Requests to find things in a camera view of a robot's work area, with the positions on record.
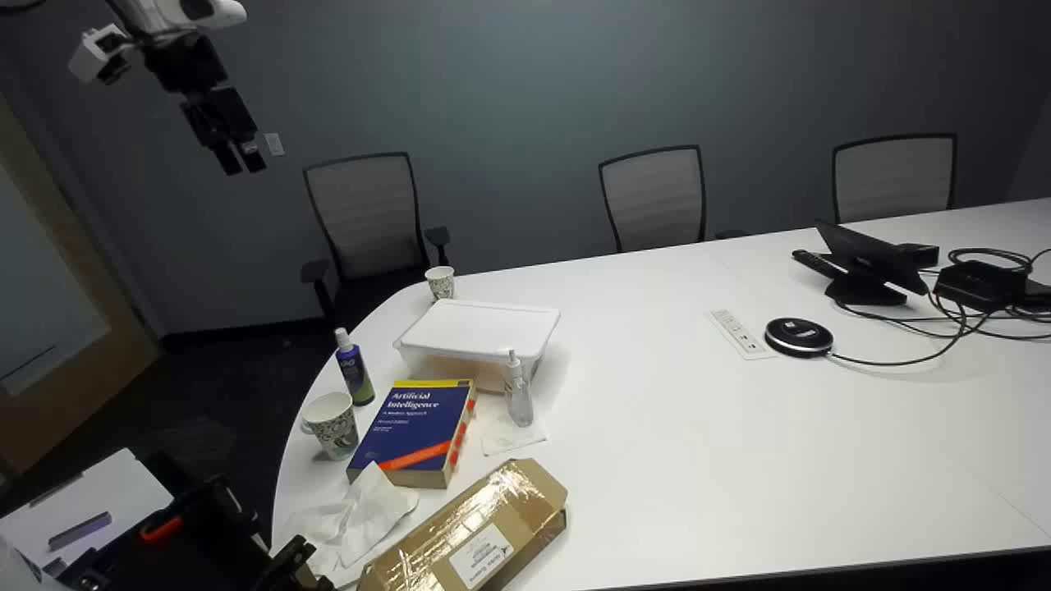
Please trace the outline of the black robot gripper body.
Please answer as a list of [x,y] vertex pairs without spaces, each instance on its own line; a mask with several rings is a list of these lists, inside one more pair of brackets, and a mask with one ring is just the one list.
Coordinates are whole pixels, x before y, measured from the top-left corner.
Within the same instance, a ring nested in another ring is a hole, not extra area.
[[166,46],[147,46],[144,67],[158,75],[165,93],[209,93],[227,80],[227,69],[207,35],[181,35]]

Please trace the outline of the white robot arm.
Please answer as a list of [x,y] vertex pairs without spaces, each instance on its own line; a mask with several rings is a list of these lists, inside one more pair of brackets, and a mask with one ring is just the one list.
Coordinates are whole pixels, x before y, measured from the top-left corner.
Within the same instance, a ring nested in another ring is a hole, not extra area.
[[192,138],[217,159],[222,173],[265,166],[260,127],[234,89],[209,35],[247,20],[243,0],[104,0],[147,73],[181,99]]

